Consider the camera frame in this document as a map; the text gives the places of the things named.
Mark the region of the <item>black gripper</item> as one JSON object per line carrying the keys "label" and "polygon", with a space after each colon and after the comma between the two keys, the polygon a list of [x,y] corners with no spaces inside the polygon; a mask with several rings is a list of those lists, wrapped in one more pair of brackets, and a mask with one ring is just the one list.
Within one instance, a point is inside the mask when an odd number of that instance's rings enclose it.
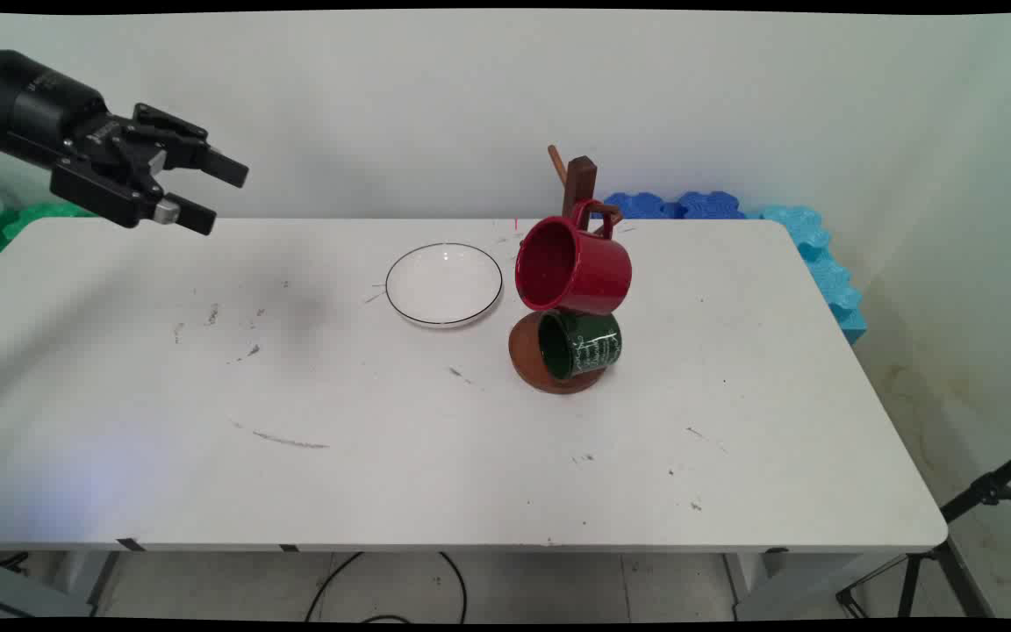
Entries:
{"label": "black gripper", "polygon": [[130,121],[112,113],[95,88],[12,49],[0,49],[0,151],[49,169],[54,195],[100,219],[124,228],[151,220],[202,235],[212,232],[217,213],[164,192],[156,173],[196,169],[236,188],[249,173],[200,125],[143,103]]}

